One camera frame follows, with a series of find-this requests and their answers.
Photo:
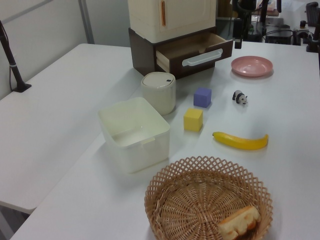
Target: purple cube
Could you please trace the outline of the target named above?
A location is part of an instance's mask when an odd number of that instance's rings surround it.
[[[193,105],[207,108],[211,103],[211,89],[199,87],[193,94]]]

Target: wicker basket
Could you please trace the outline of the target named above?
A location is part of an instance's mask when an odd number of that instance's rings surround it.
[[[271,203],[263,183],[248,170],[207,156],[181,159],[163,168],[144,197],[158,240],[222,240],[217,224],[249,205],[257,208],[261,222],[245,239],[261,240],[271,226]]]

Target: toy block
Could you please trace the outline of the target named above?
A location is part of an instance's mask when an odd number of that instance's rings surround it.
[[[184,130],[199,132],[204,121],[204,111],[189,108],[183,116]]]
[[[212,90],[205,87],[199,87],[193,94],[193,105],[207,108],[211,103]]]

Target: bread slice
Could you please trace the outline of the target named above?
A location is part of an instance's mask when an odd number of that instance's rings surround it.
[[[260,221],[258,210],[254,206],[246,206],[222,220],[218,224],[218,230],[223,240],[235,240],[248,230],[254,229]]]

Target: drawer unit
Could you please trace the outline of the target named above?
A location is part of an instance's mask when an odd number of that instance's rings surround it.
[[[216,35],[216,27],[151,43],[129,29],[133,67],[142,75],[167,72],[176,79],[209,69],[231,57],[233,41]]]

